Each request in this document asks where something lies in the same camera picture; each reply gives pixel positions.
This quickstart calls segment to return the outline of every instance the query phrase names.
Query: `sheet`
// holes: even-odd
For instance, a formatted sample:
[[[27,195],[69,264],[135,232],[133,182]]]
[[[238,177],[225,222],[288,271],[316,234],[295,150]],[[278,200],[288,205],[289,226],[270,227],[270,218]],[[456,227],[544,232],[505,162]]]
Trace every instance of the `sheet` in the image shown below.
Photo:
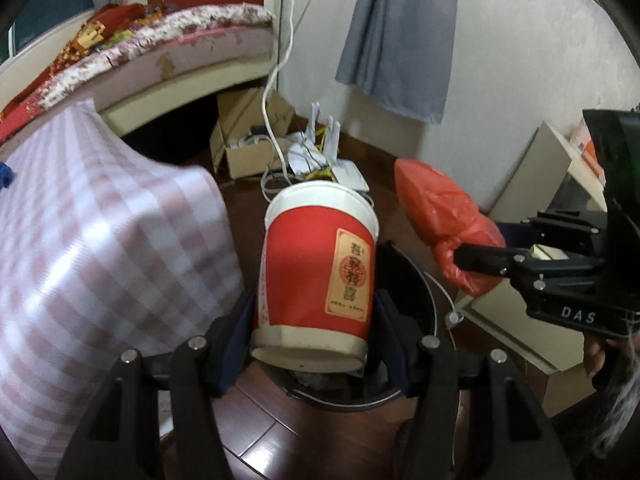
[[[0,426],[46,480],[120,353],[203,333],[242,277],[209,173],[134,152],[92,101],[54,116],[7,163]]]

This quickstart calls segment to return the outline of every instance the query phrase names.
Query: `wooden floor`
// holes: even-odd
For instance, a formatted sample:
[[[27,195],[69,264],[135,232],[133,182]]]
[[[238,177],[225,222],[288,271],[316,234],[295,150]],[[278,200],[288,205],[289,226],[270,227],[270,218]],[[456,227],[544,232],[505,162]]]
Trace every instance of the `wooden floor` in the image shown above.
[[[354,139],[341,143],[341,156],[354,160],[371,186],[370,195],[381,224],[381,240],[392,239],[423,269],[438,273],[430,250],[418,240],[396,199],[393,158]],[[207,152],[192,160],[210,169]],[[217,178],[225,198],[231,229],[247,288],[255,288],[264,238],[267,203],[256,181]],[[449,305],[438,292],[442,318]],[[455,329],[459,348],[487,352],[504,348],[469,322]],[[542,399],[546,376],[508,351]],[[397,399],[364,413],[331,413],[287,397],[254,362],[225,397],[213,403],[222,442],[238,480],[391,480],[393,446],[402,422],[412,417],[414,400]],[[181,478],[175,446],[164,454],[168,480]]]

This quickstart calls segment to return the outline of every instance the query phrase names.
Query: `human hand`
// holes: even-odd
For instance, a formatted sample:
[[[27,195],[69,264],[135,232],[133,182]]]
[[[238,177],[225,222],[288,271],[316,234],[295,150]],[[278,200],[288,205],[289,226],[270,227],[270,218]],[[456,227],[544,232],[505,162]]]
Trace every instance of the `human hand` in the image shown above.
[[[584,369],[590,379],[593,379],[602,370],[607,346],[623,350],[628,347],[628,341],[606,340],[603,337],[592,334],[584,335]],[[634,346],[636,349],[640,348],[640,335],[636,335],[634,338]]]

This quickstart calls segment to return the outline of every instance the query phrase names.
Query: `wire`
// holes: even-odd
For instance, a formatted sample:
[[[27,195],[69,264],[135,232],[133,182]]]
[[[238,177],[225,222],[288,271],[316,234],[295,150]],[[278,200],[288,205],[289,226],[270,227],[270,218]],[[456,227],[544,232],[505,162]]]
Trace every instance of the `wire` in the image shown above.
[[[361,197],[363,197],[363,199],[366,200],[371,207],[375,207],[376,206],[376,204],[373,202],[373,199],[369,196],[368,193],[365,193],[364,191],[359,191],[358,194]]]
[[[424,271],[424,273],[427,276],[427,278],[429,278],[431,282],[434,283],[434,285],[436,285],[440,289],[440,291],[444,294],[444,297],[447,298],[447,301],[449,301],[449,306],[451,307],[451,310],[453,312],[458,312],[456,310],[456,305],[453,303],[453,300],[451,299],[451,296],[449,295],[447,290],[442,286],[442,284],[438,280],[436,280],[433,276],[431,276],[426,270]],[[454,339],[453,333],[451,332],[451,329],[449,327],[447,327],[447,331],[449,332],[449,339],[451,339],[451,344],[453,345],[453,348],[457,350],[458,347],[456,346],[456,340]]]
[[[270,198],[268,195],[270,194],[277,195],[279,192],[282,191],[282,188],[278,188],[278,189],[268,188],[267,183],[270,182],[271,180],[278,180],[280,177],[284,177],[284,176],[285,176],[285,173],[283,171],[278,171],[277,173],[274,173],[273,171],[271,171],[271,168],[267,168],[266,170],[264,170],[264,173],[262,174],[262,177],[260,179],[260,188],[262,189],[262,196],[267,202],[271,202],[271,200],[273,200],[273,198]],[[298,179],[292,173],[287,174],[287,177],[292,178],[294,180]]]
[[[295,155],[295,156],[299,156],[302,158],[302,160],[304,160],[306,162],[306,167],[309,170],[309,173],[311,173],[314,169],[311,167],[311,164],[309,163],[308,158],[306,158],[306,156],[304,156],[302,153],[296,153],[296,152],[289,152],[289,158],[291,158],[291,155]]]
[[[447,292],[447,290],[442,286],[442,284],[436,280],[433,276],[430,275],[430,273],[428,273],[426,270],[423,271],[425,273],[425,275],[427,276],[427,278],[429,278],[431,280],[432,283],[434,283],[439,289],[440,291],[444,294],[444,297],[447,298],[447,301],[449,301],[449,306],[451,307],[451,311],[452,312],[458,312],[456,310],[456,305],[453,303],[453,300],[451,299],[451,296],[449,295],[449,293]],[[447,332],[449,332],[449,339],[451,339],[451,345],[453,346],[454,350],[457,350],[458,347],[456,346],[456,340],[453,337],[453,332],[451,331],[451,329],[447,326]],[[462,404],[462,390],[458,391],[458,410],[456,413],[456,425],[458,424],[458,417],[460,416],[460,405]],[[451,447],[451,465],[455,468],[456,467],[456,435],[454,432],[454,436],[453,436],[453,443],[452,443],[452,447]]]
[[[321,161],[316,159],[316,156],[313,154],[311,149],[306,145],[306,142],[303,142],[302,144],[300,144],[300,146],[302,146],[303,148],[306,149],[307,153],[311,157],[311,160],[314,161],[320,168],[322,168],[323,166],[326,165],[325,163],[323,163],[323,162],[321,162]]]
[[[223,182],[222,184],[218,184],[220,189],[225,189],[227,187],[235,186],[238,182],[260,182],[261,177],[259,176],[244,176],[242,178],[236,178],[235,180],[230,180],[229,182]]]
[[[273,71],[271,72],[271,75],[269,76],[269,80],[267,81],[267,85],[264,87],[264,92],[262,94],[262,117],[264,118],[264,124],[267,127],[267,133],[271,138],[273,149],[276,151],[276,153],[278,153],[278,158],[280,159],[280,163],[282,164],[282,168],[283,168],[282,174],[284,176],[284,180],[287,181],[287,184],[289,184],[289,186],[291,186],[291,180],[289,179],[289,175],[287,174],[287,162],[284,159],[284,154],[282,153],[280,146],[278,145],[276,136],[274,135],[273,130],[271,129],[271,124],[269,122],[269,117],[267,115],[267,97],[270,94],[271,89],[273,89],[273,86],[275,85],[278,72],[280,72],[282,67],[284,67],[289,61],[289,56],[291,55],[291,51],[293,49],[293,31],[294,31],[293,30],[293,5],[294,5],[294,0],[291,0],[291,6],[290,6],[290,12],[289,12],[289,30],[290,30],[289,46],[287,47],[287,51],[282,61],[278,63],[276,67],[273,69]],[[264,187],[262,188],[262,194],[266,198]]]

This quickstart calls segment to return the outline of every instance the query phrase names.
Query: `window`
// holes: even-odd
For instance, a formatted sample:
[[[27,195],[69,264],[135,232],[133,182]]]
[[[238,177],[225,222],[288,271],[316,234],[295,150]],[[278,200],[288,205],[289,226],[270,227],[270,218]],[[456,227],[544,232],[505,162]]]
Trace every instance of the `window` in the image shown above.
[[[50,28],[93,6],[92,0],[30,0],[14,23],[14,52],[20,52]]]
[[[0,40],[0,63],[9,59],[9,37],[5,36]]]

